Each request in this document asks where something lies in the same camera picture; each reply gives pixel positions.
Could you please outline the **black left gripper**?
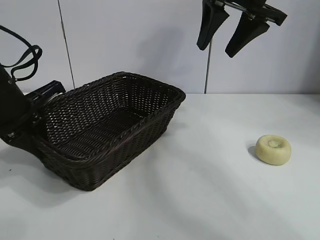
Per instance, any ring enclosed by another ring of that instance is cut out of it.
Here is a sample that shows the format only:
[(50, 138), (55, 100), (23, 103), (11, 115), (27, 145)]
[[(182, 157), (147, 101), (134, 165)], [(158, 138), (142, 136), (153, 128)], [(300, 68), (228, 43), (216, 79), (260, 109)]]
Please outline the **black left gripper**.
[[(45, 115), (47, 105), (51, 100), (61, 94), (65, 94), (66, 89), (60, 81), (53, 80), (48, 84), (27, 93), (24, 97), (28, 103), (23, 121), (41, 119)], [(15, 148), (22, 149), (37, 157), (41, 162), (46, 155), (37, 146), (37, 137), (47, 139), (47, 129), (44, 125), (23, 125), (12, 132), (2, 135), (2, 140)]]

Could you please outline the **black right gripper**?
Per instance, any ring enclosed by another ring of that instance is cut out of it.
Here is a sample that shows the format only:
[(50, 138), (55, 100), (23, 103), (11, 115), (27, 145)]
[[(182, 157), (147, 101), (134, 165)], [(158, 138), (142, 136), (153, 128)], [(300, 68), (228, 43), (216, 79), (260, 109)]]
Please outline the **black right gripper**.
[(205, 50), (218, 28), (230, 16), (225, 11), (225, 6), (243, 12), (225, 49), (230, 58), (250, 41), (269, 30), (270, 25), (266, 21), (281, 26), (288, 15), (266, 2), (266, 0), (203, 0), (201, 25), (196, 43), (198, 48)]

